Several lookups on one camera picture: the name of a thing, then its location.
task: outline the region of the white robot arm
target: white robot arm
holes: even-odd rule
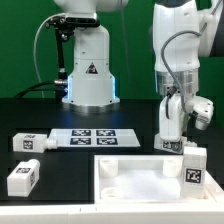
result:
[[[222,11],[223,1],[218,0],[212,1],[211,9],[199,12],[195,0],[160,0],[155,4],[156,87],[165,96],[160,105],[160,131],[155,136],[157,149],[181,154],[188,144],[183,133],[189,118],[196,118],[195,126],[200,130],[211,121],[213,103],[196,96],[198,56],[210,55]]]
[[[128,1],[54,0],[65,12],[59,27],[74,27],[74,70],[67,81],[63,81],[67,83],[67,95],[62,99],[65,108],[97,113],[119,103],[115,96],[115,79],[109,71],[109,33],[100,25],[96,12],[119,10]]]

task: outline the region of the printed label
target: printed label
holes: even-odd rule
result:
[[[33,150],[33,141],[24,140],[23,141],[23,149],[25,149],[25,150]]]
[[[91,138],[72,138],[70,145],[91,145]]]
[[[16,173],[29,173],[29,171],[31,170],[31,168],[19,168]]]
[[[97,136],[116,136],[114,130],[96,130]]]
[[[202,184],[202,170],[186,168],[185,182],[201,185]]]
[[[182,147],[181,142],[163,142],[163,149],[179,151],[181,150],[181,147]]]
[[[34,172],[31,174],[31,176],[30,176],[30,185],[31,185],[31,187],[33,186],[33,184],[35,183],[35,174],[34,174]]]
[[[91,136],[91,130],[73,130],[72,136]]]
[[[98,74],[96,67],[93,63],[87,69],[86,74]]]
[[[24,138],[35,138],[36,135],[26,135]]]
[[[97,145],[118,145],[116,138],[97,138]]]

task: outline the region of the white cube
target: white cube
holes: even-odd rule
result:
[[[7,178],[8,196],[29,196],[39,180],[40,163],[32,159],[20,162]]]
[[[204,198],[206,162],[207,151],[205,148],[184,148],[181,196]]]

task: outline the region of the black table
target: black table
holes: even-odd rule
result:
[[[166,155],[153,149],[158,133],[158,100],[121,100],[120,108],[103,114],[65,110],[53,99],[0,99],[0,205],[90,204],[94,199],[96,154]],[[116,150],[47,150],[43,154],[13,152],[19,132],[49,134],[52,128],[134,129],[140,148]],[[215,124],[198,131],[188,125],[188,140],[208,150],[207,170],[224,187],[224,133]],[[7,176],[21,161],[39,160],[40,180],[27,198],[7,196]]]

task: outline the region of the warning label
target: warning label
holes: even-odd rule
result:
[[[93,63],[87,69],[86,74],[98,74],[96,67]]]

